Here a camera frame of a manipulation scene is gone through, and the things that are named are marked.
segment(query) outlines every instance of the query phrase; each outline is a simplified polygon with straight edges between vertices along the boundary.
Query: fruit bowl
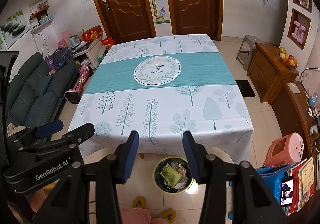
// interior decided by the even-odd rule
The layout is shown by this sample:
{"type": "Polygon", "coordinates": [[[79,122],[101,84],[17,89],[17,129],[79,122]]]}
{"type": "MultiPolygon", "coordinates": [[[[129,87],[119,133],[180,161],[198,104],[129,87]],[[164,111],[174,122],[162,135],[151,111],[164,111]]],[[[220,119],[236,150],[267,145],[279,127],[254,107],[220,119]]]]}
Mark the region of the fruit bowl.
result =
{"type": "Polygon", "coordinates": [[[288,68],[297,68],[297,67],[298,67],[298,65],[297,65],[297,66],[293,66],[293,65],[291,65],[290,63],[288,63],[285,59],[283,59],[283,58],[280,56],[280,54],[279,54],[279,57],[280,57],[280,62],[281,62],[284,66],[286,66],[286,67],[288,67],[288,68]]]}

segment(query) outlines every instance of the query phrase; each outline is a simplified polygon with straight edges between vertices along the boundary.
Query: stack of books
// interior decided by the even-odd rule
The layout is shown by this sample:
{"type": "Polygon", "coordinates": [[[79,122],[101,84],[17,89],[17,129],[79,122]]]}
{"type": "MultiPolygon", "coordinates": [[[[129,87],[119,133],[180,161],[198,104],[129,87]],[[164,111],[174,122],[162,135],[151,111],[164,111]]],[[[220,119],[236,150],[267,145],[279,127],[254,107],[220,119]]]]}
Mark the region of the stack of books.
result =
{"type": "Polygon", "coordinates": [[[295,164],[286,172],[286,177],[293,176],[293,202],[290,206],[284,207],[284,212],[288,216],[293,212],[298,212],[313,195],[315,184],[315,173],[312,158],[305,159],[295,164]]]}

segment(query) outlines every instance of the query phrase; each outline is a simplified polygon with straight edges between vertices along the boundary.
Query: giraffe illustration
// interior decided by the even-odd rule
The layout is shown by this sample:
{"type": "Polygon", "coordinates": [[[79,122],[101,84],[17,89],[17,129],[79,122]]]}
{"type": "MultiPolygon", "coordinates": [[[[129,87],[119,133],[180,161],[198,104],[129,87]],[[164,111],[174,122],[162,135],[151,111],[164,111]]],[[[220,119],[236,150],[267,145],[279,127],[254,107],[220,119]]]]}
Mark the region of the giraffe illustration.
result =
{"type": "Polygon", "coordinates": [[[151,0],[151,3],[152,3],[152,7],[153,7],[153,14],[154,14],[154,16],[156,18],[155,23],[156,24],[160,24],[160,23],[165,22],[165,17],[158,15],[157,7],[156,7],[156,1],[155,0],[151,0]]]}

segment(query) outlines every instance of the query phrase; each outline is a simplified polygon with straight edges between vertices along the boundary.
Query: pink dumbbell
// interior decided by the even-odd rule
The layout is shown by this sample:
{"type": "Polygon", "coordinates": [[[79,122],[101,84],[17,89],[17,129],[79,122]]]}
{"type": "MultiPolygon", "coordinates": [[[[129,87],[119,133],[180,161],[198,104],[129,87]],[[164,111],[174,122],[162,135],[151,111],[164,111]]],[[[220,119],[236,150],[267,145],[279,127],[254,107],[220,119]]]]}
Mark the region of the pink dumbbell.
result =
{"type": "Polygon", "coordinates": [[[298,39],[298,30],[300,29],[300,23],[298,21],[295,21],[294,24],[296,25],[296,28],[294,29],[294,33],[291,34],[291,36],[297,40],[298,39]]]}
{"type": "Polygon", "coordinates": [[[304,33],[306,32],[306,28],[302,25],[301,26],[301,34],[298,36],[298,43],[303,44],[303,36],[304,33]]]}

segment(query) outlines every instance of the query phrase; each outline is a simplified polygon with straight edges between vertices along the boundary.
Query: throw pillow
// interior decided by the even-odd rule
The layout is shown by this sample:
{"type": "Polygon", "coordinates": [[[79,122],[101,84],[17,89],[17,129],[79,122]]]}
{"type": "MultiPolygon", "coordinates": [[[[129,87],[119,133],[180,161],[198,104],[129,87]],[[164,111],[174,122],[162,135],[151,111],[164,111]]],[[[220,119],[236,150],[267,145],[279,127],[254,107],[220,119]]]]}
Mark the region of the throw pillow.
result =
{"type": "Polygon", "coordinates": [[[53,75],[44,76],[38,83],[35,95],[36,97],[42,98],[42,96],[47,92],[50,82],[52,81],[53,75]]]}

